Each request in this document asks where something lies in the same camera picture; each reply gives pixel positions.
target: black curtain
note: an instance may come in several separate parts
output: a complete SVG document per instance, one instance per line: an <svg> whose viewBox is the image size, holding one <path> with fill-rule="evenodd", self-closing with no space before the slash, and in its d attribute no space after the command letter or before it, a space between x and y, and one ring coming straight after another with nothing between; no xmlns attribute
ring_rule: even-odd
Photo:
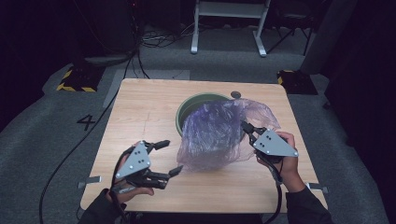
<svg viewBox="0 0 396 224"><path fill-rule="evenodd" d="M93 37L92 15L86 0L55 0L70 20L71 29L83 56L103 56L102 46ZM0 2L0 132L23 109L43 96L48 78L71 63L58 33L62 30L54 19L48 1L3 0Z"/></svg>
<svg viewBox="0 0 396 224"><path fill-rule="evenodd" d="M396 223L395 10L394 1L359 1L321 72L330 80L325 94L375 180L390 223Z"/></svg>

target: green bowl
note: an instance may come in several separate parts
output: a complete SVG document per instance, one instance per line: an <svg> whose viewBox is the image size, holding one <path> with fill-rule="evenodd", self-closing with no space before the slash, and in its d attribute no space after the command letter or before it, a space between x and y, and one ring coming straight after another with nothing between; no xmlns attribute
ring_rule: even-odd
<svg viewBox="0 0 396 224"><path fill-rule="evenodd" d="M176 128L178 134L182 136L183 131L183 124L184 120L189 116L189 114L195 110L197 110L201 105L208 101L224 101L224 100L230 100L225 95L217 94L214 92L203 92L203 93L198 93L196 95L193 95L189 97L187 100L185 100L180 107L177 110L176 113Z"/></svg>

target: sleeve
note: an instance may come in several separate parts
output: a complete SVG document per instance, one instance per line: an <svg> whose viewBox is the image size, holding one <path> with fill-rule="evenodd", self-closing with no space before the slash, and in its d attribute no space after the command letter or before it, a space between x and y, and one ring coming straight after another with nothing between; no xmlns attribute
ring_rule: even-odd
<svg viewBox="0 0 396 224"><path fill-rule="evenodd" d="M82 214L78 224L113 224L117 217L120 217L120 211L114 204L106 198L108 189L103 189L99 196L90 204Z"/></svg>
<svg viewBox="0 0 396 224"><path fill-rule="evenodd" d="M331 224L332 216L309 188L286 193L289 224Z"/></svg>

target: hand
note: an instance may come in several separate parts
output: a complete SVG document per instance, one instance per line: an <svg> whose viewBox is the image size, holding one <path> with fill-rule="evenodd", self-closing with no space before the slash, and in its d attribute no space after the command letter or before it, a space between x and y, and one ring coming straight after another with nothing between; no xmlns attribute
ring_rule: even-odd
<svg viewBox="0 0 396 224"><path fill-rule="evenodd" d="M294 136L291 133L276 132L279 136L286 139L289 145L295 148ZM268 167L264 161L257 157L257 162ZM305 188L303 180L298 174L298 158L285 157L282 162L274 164L275 168L280 172L283 178L283 183L289 192L298 192Z"/></svg>
<svg viewBox="0 0 396 224"><path fill-rule="evenodd" d="M120 169L122 167L122 165L126 162L127 159L128 159L128 155L125 155L121 159L120 166L118 167L118 169ZM110 192L110 190L107 192L106 197L109 201L112 202L109 192ZM121 193L121 194L116 193L119 203L126 203L138 194L148 194L148 195L152 196L152 195L154 195L154 189L153 188L136 188L136 189L133 189L126 193Z"/></svg>

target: wooden table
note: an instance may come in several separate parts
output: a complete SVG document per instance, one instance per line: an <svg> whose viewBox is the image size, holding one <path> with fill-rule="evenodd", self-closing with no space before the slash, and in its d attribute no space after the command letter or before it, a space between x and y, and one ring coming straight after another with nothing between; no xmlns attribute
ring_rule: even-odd
<svg viewBox="0 0 396 224"><path fill-rule="evenodd" d="M124 79L111 112L91 176L100 175L101 183L85 188L81 207L86 209L99 192L109 188L114 166L120 154L140 140L170 140L169 147L153 150L149 156L153 172L168 173L177 167L181 137L176 128L176 113L188 97L202 92L242 97L268 105L281 130L293 133L299 150L299 173L304 182L318 183L304 140L282 86L234 82L177 81L160 79ZM324 206L323 193L314 194ZM128 211L194 213L274 213L277 194L275 181L267 168L255 158L232 163L220 170L204 173L182 171L170 179L166 189L155 195L138 195L127 204ZM281 212L285 213L286 201Z"/></svg>

